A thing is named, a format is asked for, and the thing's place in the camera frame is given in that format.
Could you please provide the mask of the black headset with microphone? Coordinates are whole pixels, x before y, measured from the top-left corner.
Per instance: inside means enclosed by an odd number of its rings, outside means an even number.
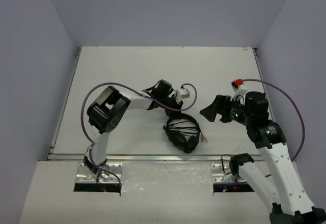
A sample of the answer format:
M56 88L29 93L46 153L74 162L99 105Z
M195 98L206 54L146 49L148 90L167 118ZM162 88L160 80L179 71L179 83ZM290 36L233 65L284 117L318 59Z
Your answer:
M177 124L181 123L192 123L193 126L178 127ZM169 141L186 154L192 153L195 150L201 135L201 128L196 119L182 113L169 117L163 130Z

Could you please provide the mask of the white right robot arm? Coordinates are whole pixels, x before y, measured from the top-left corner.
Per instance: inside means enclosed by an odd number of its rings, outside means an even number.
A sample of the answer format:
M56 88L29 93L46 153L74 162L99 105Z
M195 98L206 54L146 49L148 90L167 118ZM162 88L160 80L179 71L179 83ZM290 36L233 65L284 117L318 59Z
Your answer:
M244 104L230 96L217 95L200 114L214 122L238 122L246 127L249 139L263 157L273 183L257 168L254 159L243 153L230 158L233 176L243 178L269 211L270 223L323 223L325 210L317 208L306 194L289 156L280 125L269 119L268 100L261 92L248 92Z

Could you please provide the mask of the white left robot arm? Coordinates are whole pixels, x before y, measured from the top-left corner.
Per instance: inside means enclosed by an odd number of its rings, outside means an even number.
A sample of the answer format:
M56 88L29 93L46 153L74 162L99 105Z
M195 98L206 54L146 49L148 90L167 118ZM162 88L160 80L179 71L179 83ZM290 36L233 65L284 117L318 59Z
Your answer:
M142 91L116 82L94 87L86 95L80 112L81 128L89 141L84 156L89 172L94 176L112 173L104 167L109 137L128 110L163 108L169 114L176 114L181 112L187 97L187 89L183 86L174 89L163 79Z

